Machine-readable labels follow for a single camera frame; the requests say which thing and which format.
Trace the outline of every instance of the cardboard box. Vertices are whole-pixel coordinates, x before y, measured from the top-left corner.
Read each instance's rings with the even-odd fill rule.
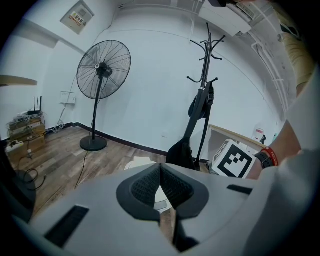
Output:
[[[213,157],[210,173],[245,179],[256,158],[232,139],[227,139]]]
[[[9,136],[10,136],[10,142],[13,142],[15,140],[19,142],[24,142],[27,141],[29,137],[36,137],[41,134],[44,134],[46,132],[45,125],[41,124],[35,128],[29,128],[23,132],[13,134],[11,131],[9,131]]]
[[[42,122],[41,117],[31,118],[28,122],[20,121],[20,122],[10,123],[9,127],[10,127],[10,131],[14,131],[19,128],[26,127],[29,124],[34,124],[34,123],[38,123],[38,122],[40,122],[40,123]]]
[[[8,157],[12,162],[19,161],[22,157],[28,156],[28,150],[31,154],[33,151],[43,147],[46,144],[46,140],[44,136],[38,137],[36,139],[26,141],[22,146],[8,152]]]

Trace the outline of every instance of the standing fan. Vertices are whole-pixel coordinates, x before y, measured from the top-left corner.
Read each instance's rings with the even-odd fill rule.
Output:
[[[131,66],[128,48],[119,41],[103,41],[91,47],[78,66],[76,79],[80,91],[95,100],[92,136],[84,137],[80,147],[86,151],[99,151],[107,141],[96,136],[97,106],[101,99],[114,94],[125,82]]]

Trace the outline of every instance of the black baseboard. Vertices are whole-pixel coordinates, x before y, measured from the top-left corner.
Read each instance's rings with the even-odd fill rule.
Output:
[[[87,130],[88,132],[90,131],[90,128],[88,126],[86,126],[86,125],[84,125],[82,123],[79,123],[79,122],[74,123],[74,126],[79,126],[82,129]],[[135,143],[132,143],[130,141],[127,141],[127,140],[124,140],[124,139],[121,139],[121,138],[113,137],[111,135],[108,135],[108,134],[106,134],[104,132],[101,132],[101,131],[98,131],[98,130],[95,131],[95,134],[100,136],[100,137],[103,137],[105,139],[108,139],[108,140],[111,140],[111,141],[118,142],[120,144],[126,145],[128,147],[132,147],[132,148],[135,148],[135,149],[138,149],[138,150],[147,151],[147,152],[158,154],[158,155],[161,155],[161,156],[167,156],[167,152],[166,151],[162,151],[162,150],[158,150],[158,149],[155,149],[155,148],[151,148],[151,147],[135,144]]]
[[[88,132],[90,130],[92,132],[92,128],[90,128],[90,127],[88,127],[88,126],[86,126],[86,125],[84,125],[82,123],[79,123],[79,122],[68,122],[68,123],[65,123],[63,129],[66,129],[66,128],[69,128],[69,127],[78,127],[78,126],[81,127],[82,129],[87,130]],[[50,130],[50,129],[52,129],[52,128],[46,129],[46,134],[45,135],[53,133],[53,131]],[[127,140],[124,140],[124,139],[121,139],[121,138],[113,137],[111,135],[108,135],[108,134],[106,134],[104,132],[101,132],[101,131],[98,131],[98,130],[95,131],[95,134],[100,136],[100,137],[103,137],[105,139],[108,139],[108,140],[111,140],[111,141],[114,141],[114,142],[118,142],[120,144],[126,145],[128,147],[132,147],[132,148],[135,148],[135,149],[138,149],[138,150],[147,151],[147,152],[158,154],[158,155],[165,156],[165,157],[168,154],[168,152],[166,152],[166,151],[162,151],[162,150],[159,150],[159,149],[155,149],[155,148],[151,148],[151,147],[135,144],[135,143],[132,143],[130,141],[127,141]],[[2,141],[2,143],[4,145],[7,144],[6,142],[7,142],[6,139]],[[200,159],[200,163],[206,163],[206,162],[208,162],[208,160]]]
[[[64,127],[63,127],[62,129],[66,129],[66,128],[73,127],[73,126],[74,126],[74,123],[73,123],[73,122],[68,122],[68,123],[65,123],[65,124],[64,124]],[[48,129],[45,129],[45,135],[54,133],[54,132],[52,131],[52,129],[53,129],[53,127],[52,127],[52,128],[48,128]]]

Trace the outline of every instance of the black bag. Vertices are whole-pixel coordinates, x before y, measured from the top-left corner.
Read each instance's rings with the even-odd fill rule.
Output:
[[[167,164],[174,164],[176,166],[181,166],[184,168],[200,171],[200,154],[205,142],[207,129],[209,125],[211,106],[214,102],[215,95],[212,83],[213,81],[209,82],[204,91],[199,90],[198,95],[192,102],[189,108],[189,116],[191,117],[184,137],[169,149],[165,161]],[[202,139],[198,155],[196,157],[196,160],[194,161],[192,158],[192,150],[190,147],[190,137],[196,127],[197,121],[201,118],[205,118],[205,124],[203,128]]]

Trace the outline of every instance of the fan base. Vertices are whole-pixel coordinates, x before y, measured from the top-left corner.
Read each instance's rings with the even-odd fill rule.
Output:
[[[95,136],[95,139],[92,139],[92,136],[84,137],[80,141],[80,147],[86,151],[100,151],[107,146],[107,141],[102,138]]]

